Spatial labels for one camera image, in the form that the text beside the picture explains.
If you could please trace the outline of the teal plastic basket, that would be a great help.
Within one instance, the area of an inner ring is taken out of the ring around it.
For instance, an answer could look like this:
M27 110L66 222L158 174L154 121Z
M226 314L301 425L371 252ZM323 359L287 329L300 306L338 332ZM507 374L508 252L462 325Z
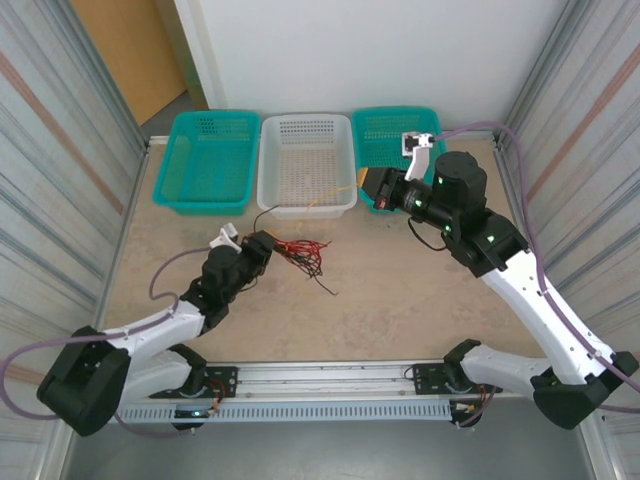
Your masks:
M251 111L179 114L153 191L182 216L241 216L250 202L261 117Z
M355 111L351 118L356 180L362 169L393 167L407 170L411 156L402 156L402 134L442 134L438 115L426 107L379 107Z

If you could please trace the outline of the white plastic basket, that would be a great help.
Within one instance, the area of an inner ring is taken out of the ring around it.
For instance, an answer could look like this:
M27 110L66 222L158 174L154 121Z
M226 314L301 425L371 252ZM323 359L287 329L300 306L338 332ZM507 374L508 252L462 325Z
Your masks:
M289 114L263 121L256 201L279 220L335 219L353 208L356 161L349 118Z

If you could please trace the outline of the black controller box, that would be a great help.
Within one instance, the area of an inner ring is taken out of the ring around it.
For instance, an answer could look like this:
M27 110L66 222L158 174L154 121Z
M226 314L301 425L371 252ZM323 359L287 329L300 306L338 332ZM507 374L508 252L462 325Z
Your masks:
M481 408L483 402L475 400L450 400L450 423L456 428L471 428L482 418Z
M209 419L206 408L176 408L171 425L177 431L191 431L202 427Z

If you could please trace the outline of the wooden door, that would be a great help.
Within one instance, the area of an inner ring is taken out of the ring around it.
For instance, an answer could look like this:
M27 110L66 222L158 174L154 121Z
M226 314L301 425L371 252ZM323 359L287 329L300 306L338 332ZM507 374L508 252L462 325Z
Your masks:
M135 120L186 90L156 0L71 0Z

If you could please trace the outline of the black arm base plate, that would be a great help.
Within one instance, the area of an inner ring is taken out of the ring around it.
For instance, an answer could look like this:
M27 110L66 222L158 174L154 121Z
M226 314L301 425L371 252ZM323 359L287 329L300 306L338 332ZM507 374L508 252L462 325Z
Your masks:
M151 399L216 399L234 398L238 387L239 368L235 366L207 366L198 390L164 390Z
M476 384L469 380L461 367L446 362L416 363L407 367L403 378L410 381L416 395L482 395L492 389L503 389L490 384Z

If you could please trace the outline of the aluminium mounting rail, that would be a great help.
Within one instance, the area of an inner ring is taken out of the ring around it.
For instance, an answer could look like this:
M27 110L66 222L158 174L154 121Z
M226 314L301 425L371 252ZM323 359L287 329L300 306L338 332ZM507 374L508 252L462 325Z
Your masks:
M238 387L234 398L249 400L341 400L416 396L413 384L403 378L404 370L417 361L365 361L365 362L256 362L222 363L208 366L235 366L239 368ZM527 397L523 390L531 385L530 378L539 375L546 365L537 359L499 363L501 373L482 373L467 376L476 384L490 384L503 390ZM167 385L156 387L139 396L129 395L127 403L142 402L150 396L171 389ZM474 395L418 395L461 397Z

